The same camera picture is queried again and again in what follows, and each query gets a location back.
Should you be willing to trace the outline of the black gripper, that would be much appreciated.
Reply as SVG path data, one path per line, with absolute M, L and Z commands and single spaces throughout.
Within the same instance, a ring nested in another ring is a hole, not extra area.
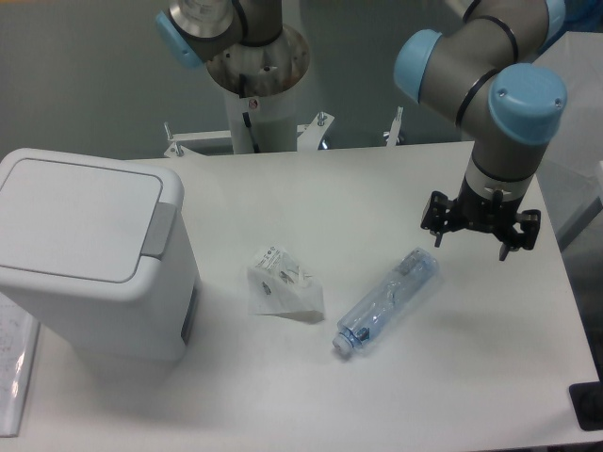
M 441 246 L 444 234 L 461 229 L 496 235 L 501 242 L 498 260 L 505 261 L 510 252 L 533 250 L 540 232 L 541 211 L 517 213 L 521 202 L 522 198 L 505 201 L 498 195 L 494 201 L 486 199 L 463 179 L 455 200 L 440 191 L 431 194 L 420 227 L 434 236 L 435 247 Z

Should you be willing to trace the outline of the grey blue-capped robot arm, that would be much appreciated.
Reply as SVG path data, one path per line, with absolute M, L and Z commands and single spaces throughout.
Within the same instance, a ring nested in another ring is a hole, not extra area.
M 562 1 L 475 1 L 451 36 L 424 29 L 402 46 L 396 86 L 474 139 L 460 192 L 433 192 L 421 226 L 436 240 L 470 230 L 495 236 L 500 256 L 531 250 L 541 214 L 520 205 L 567 101 L 553 71 L 527 62 L 561 28 Z M 172 1 L 156 29 L 184 66 L 205 66 L 225 95 L 236 153 L 299 149 L 288 94 L 309 48 L 278 1 Z

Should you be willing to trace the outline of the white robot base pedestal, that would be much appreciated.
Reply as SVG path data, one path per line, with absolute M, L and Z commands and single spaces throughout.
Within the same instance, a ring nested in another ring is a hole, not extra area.
M 297 125 L 296 86 L 309 63 L 306 40 L 287 24 L 266 46 L 235 44 L 208 61 L 207 71 L 222 89 L 229 129 L 243 113 L 253 122 L 292 117 Z

